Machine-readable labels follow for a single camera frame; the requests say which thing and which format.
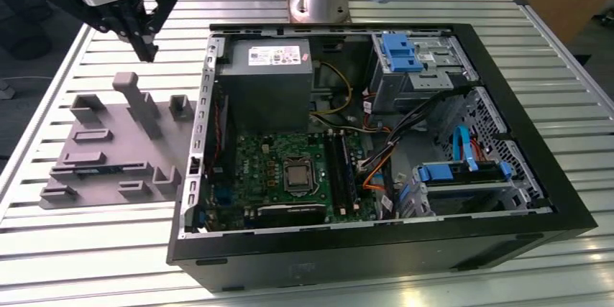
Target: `motherboard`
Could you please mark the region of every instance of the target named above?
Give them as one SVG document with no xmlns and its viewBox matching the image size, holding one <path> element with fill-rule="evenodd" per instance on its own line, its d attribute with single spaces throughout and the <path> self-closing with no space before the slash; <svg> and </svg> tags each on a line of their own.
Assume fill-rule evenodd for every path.
<svg viewBox="0 0 614 307">
<path fill-rule="evenodd" d="M 363 156 L 356 132 L 237 136 L 233 183 L 213 188 L 217 226 L 259 228 L 267 214 L 272 226 L 373 220 L 373 194 L 353 177 Z"/>
</svg>

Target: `blue drive bay latch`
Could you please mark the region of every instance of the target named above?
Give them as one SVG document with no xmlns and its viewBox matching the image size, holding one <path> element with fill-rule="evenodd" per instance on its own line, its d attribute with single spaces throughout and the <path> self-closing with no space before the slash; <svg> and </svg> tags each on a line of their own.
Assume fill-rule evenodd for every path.
<svg viewBox="0 0 614 307">
<path fill-rule="evenodd" d="M 421 72 L 424 67 L 405 34 L 381 34 L 380 48 L 391 62 L 392 72 Z"/>
</svg>

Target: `green circuit board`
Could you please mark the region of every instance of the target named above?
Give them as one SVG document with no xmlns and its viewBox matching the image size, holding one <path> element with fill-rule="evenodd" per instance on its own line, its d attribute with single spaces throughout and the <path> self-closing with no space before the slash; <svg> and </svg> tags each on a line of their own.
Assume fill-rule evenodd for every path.
<svg viewBox="0 0 614 307">
<path fill-rule="evenodd" d="M 372 193 L 360 190 L 360 207 L 356 211 L 339 214 L 332 205 L 332 191 L 324 148 L 325 134 L 269 134 L 240 135 L 236 146 L 235 181 L 231 205 L 217 213 L 225 230 L 243 229 L 243 211 L 252 205 L 269 203 L 316 203 L 325 205 L 325 223 L 367 221 L 375 218 Z M 363 158 L 360 136 L 345 134 L 345 144 L 353 161 Z M 311 162 L 313 189 L 304 195 L 292 195 L 284 187 L 284 161 L 303 159 Z"/>
</svg>

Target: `slotted metal worktable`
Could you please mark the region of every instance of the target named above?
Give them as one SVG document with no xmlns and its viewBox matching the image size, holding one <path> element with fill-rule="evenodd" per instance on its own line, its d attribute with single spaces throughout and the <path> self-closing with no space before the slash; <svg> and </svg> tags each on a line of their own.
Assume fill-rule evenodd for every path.
<svg viewBox="0 0 614 307">
<path fill-rule="evenodd" d="M 165 264 L 173 203 L 42 210 L 38 192 L 73 121 L 73 97 L 122 102 L 112 76 L 134 71 L 156 101 L 181 93 L 196 99 L 208 24 L 285 21 L 284 0 L 181 0 L 156 37 L 153 64 L 138 63 L 112 34 L 80 31 L 0 177 L 0 305 L 614 304 L 614 107 L 532 10 L 510 0 L 352 0 L 349 8 L 355 22 L 474 25 L 599 227 L 491 270 L 212 296 Z"/>
</svg>

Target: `ram slot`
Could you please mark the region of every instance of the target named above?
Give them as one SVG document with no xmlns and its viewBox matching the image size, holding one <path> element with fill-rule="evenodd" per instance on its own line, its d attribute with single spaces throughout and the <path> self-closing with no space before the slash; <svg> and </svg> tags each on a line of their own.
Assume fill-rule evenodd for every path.
<svg viewBox="0 0 614 307">
<path fill-rule="evenodd" d="M 343 148 L 335 134 L 324 138 L 325 168 L 328 170 L 329 190 L 332 194 L 332 207 L 335 213 L 345 214 L 344 182 L 343 182 Z"/>
<path fill-rule="evenodd" d="M 332 205 L 336 213 L 343 216 L 357 209 L 353 168 L 343 135 L 337 133 L 328 134 L 324 140 L 324 149 Z"/>
<path fill-rule="evenodd" d="M 357 210 L 357 190 L 356 190 L 356 178 L 353 177 L 353 167 L 349 158 L 349 150 L 345 143 L 345 136 L 340 136 L 340 142 L 343 147 L 343 176 L 345 178 L 345 206 L 348 210 Z"/>
</svg>

